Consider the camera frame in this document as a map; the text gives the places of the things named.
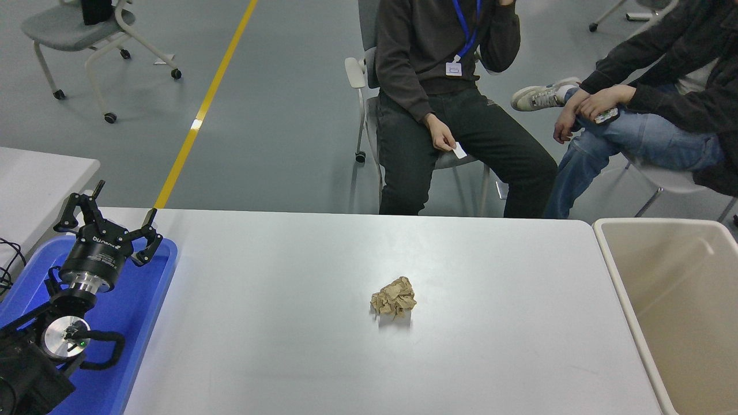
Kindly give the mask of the person's right hand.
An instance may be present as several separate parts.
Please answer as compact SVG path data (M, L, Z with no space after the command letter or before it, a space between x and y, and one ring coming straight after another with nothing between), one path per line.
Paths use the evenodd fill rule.
M441 152L453 152L457 144L450 128L435 114L429 113L424 116L423 123L430 132L432 146Z
M571 140L574 131L575 118L577 117L578 111L579 107L577 105L564 106L564 108L562 108L561 110L561 113L559 113L559 116L554 124L552 136L553 139L559 144L563 145Z

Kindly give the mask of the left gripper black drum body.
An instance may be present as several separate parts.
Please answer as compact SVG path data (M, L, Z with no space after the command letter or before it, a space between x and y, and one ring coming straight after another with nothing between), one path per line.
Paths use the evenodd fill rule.
M133 252L132 242L119 241L126 229L80 229L76 242L60 269L60 278L71 282L87 273L105 282L117 282L126 258Z

